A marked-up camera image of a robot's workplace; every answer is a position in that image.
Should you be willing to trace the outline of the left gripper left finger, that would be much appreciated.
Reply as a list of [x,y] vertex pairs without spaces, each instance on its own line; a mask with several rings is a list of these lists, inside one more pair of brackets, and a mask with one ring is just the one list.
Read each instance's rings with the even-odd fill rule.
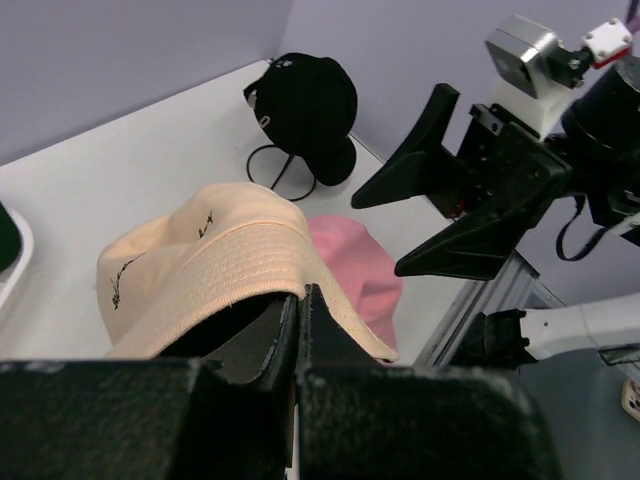
[[298,302],[207,321],[210,353],[1,365],[5,479],[281,479],[293,456]]

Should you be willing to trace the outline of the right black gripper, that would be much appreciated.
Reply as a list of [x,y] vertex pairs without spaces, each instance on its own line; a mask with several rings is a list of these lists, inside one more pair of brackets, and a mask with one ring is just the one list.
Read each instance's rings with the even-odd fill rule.
[[405,140],[352,196],[366,209],[425,196],[451,221],[395,265],[399,277],[492,280],[565,188],[571,167],[502,108],[472,107],[456,154],[442,145],[459,92],[438,83]]

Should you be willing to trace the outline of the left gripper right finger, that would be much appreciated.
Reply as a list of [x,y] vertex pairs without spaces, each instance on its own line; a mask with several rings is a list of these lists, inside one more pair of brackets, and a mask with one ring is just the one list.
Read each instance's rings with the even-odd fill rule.
[[510,376],[383,366],[331,316],[319,286],[300,310],[302,479],[560,479],[545,420]]

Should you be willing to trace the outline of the pink bucket hat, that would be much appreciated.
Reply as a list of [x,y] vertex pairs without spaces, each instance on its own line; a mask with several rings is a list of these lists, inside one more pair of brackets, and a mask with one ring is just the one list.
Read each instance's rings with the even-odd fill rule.
[[394,261],[356,220],[325,215],[309,220],[313,244],[366,327],[397,348],[393,317],[403,293]]

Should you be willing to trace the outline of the beige bucket hat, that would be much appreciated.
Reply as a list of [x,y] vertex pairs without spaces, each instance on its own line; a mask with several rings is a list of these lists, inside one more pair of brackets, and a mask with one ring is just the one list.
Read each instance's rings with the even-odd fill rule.
[[319,286],[331,318],[371,357],[399,355],[366,325],[294,203],[254,183],[217,183],[110,243],[97,260],[108,357],[150,359],[202,321],[265,294]]

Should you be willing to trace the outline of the black baseball cap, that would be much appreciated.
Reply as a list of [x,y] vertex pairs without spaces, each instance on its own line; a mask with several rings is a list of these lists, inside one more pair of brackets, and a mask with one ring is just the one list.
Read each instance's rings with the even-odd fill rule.
[[289,52],[243,90],[268,139],[304,160],[324,186],[345,182],[356,164],[349,134],[358,96],[345,69],[330,57]]

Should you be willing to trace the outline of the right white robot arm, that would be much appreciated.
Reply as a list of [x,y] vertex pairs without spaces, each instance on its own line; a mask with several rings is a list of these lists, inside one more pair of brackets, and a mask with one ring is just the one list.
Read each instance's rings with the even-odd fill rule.
[[450,220],[396,264],[398,276],[491,280],[552,202],[575,200],[603,236],[639,210],[639,61],[627,56],[538,134],[503,104],[475,104],[457,152],[442,138],[459,94],[440,83],[386,164],[352,196],[356,209],[424,196]]

